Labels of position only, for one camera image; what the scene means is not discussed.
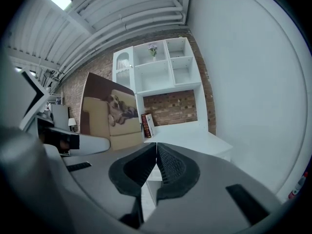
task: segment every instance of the shelf door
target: shelf door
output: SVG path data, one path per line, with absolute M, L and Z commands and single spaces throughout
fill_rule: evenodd
M 130 88 L 134 93 L 134 62 L 133 46 L 114 53 L 112 80 L 120 85 Z

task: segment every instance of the lamp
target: lamp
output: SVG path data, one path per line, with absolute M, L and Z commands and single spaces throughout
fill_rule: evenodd
M 77 124 L 76 124 L 76 121 L 75 121 L 75 118 L 69 118 L 69 119 L 68 119 L 68 125 L 69 125 L 71 131 L 73 131 L 73 130 L 72 130 L 72 126 L 76 126 L 76 125 L 77 125 Z

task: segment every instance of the brick wall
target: brick wall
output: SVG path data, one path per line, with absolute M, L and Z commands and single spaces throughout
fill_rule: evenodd
M 135 37 L 115 46 L 112 46 L 103 52 L 97 54 L 92 59 L 88 60 L 86 63 L 81 65 L 75 72 L 73 72 L 68 79 L 66 79 L 61 86 L 57 89 L 57 93 L 63 91 L 64 94 L 64 104 L 70 107 L 69 116 L 74 117 L 77 124 L 79 124 L 79 114 L 80 114 L 80 103 L 81 103 L 81 96 L 83 92 L 83 86 L 86 81 L 87 75 L 89 72 L 99 75 L 101 77 L 112 79 L 112 66 L 113 66 L 113 54 L 116 51 L 121 49 L 135 46 L 139 44 L 143 44 L 146 42 L 163 40 L 168 38 L 177 38 L 177 37 L 187 37 L 192 50 L 195 55 L 195 59 L 198 64 L 200 76 L 202 79 L 205 97 L 206 97 L 206 104 L 207 104 L 207 114 L 208 114 L 208 125 L 209 125 L 209 132 L 215 134 L 215 127 L 216 127 L 216 119 L 215 119 L 215 105 L 213 100 L 212 89 L 209 82 L 208 72 L 204 63 L 204 60 L 201 56 L 199 51 L 198 45 L 196 44 L 195 39 L 193 38 L 192 34 L 188 30 L 166 30 L 161 32 L 153 32 L 149 34 L 145 34 L 139 37 Z M 194 114 L 194 116 L 188 118 L 196 117 L 195 111 L 191 113 L 183 113 L 182 115 Z M 177 123 L 178 120 L 175 115 L 167 115 L 165 117 L 171 117 L 171 123 Z
M 155 126 L 197 120 L 193 90 L 144 97 L 144 106 Z

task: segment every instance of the white wall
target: white wall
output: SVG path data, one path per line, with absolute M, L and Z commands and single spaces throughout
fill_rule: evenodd
M 191 0 L 188 25 L 212 83 L 217 136 L 283 201 L 311 156 L 304 40 L 273 0 Z

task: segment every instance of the white shelving unit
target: white shelving unit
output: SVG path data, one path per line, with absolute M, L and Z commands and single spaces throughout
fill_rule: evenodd
M 157 46 L 156 60 L 148 50 Z M 195 56 L 187 38 L 166 39 L 132 46 L 114 53 L 113 81 L 133 90 L 139 116 L 145 96 L 193 90 L 197 121 L 156 127 L 144 142 L 180 143 L 189 149 L 230 158 L 230 145 L 208 132 L 206 99 Z

